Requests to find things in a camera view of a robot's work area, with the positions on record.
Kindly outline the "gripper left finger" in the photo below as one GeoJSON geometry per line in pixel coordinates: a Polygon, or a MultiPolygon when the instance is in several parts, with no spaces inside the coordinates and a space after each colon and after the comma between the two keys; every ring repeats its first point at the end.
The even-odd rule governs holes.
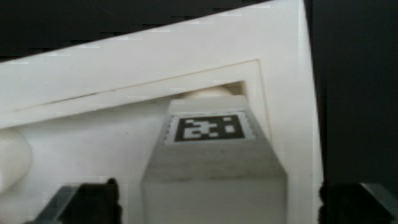
{"type": "Polygon", "coordinates": [[[122,224],[115,179],[61,186],[36,217],[24,224],[122,224]]]}

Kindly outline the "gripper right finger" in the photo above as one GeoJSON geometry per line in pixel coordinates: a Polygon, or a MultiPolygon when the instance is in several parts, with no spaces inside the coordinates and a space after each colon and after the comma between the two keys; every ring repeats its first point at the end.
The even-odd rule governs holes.
{"type": "Polygon", "coordinates": [[[376,183],[323,184],[317,224],[398,224],[398,198],[376,183]]]}

